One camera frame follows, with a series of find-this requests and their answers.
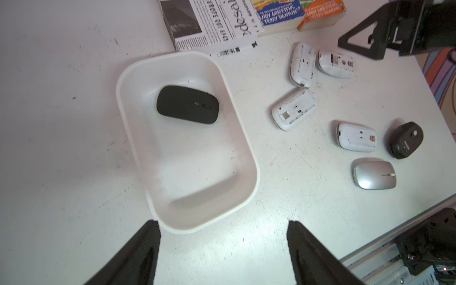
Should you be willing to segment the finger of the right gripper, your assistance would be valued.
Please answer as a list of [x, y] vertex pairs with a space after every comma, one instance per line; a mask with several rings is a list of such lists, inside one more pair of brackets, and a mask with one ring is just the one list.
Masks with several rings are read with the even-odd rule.
[[394, 5], [384, 4], [354, 28], [343, 34], [337, 46], [373, 60], [384, 58]]

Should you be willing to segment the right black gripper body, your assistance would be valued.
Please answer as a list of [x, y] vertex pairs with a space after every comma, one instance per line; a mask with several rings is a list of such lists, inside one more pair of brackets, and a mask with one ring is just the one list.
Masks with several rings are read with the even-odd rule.
[[455, 1], [389, 1], [396, 8], [387, 48], [417, 55], [456, 48]]

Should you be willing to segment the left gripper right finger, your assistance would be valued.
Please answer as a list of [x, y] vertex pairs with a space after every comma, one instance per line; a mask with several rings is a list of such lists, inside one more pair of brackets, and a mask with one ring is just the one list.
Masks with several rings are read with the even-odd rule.
[[298, 285], [361, 285], [301, 222], [289, 221], [287, 242]]

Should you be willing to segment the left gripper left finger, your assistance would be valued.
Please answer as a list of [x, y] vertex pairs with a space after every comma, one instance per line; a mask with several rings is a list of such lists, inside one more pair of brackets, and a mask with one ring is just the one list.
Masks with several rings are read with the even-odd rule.
[[159, 223], [147, 221], [88, 285], [152, 285], [160, 249]]

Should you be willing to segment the white mouse top upside-down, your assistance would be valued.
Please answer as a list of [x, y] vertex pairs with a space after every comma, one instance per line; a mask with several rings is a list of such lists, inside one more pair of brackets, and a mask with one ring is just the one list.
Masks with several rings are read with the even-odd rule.
[[317, 51], [303, 42], [298, 42], [290, 63], [290, 79], [297, 86], [309, 89], [314, 79]]

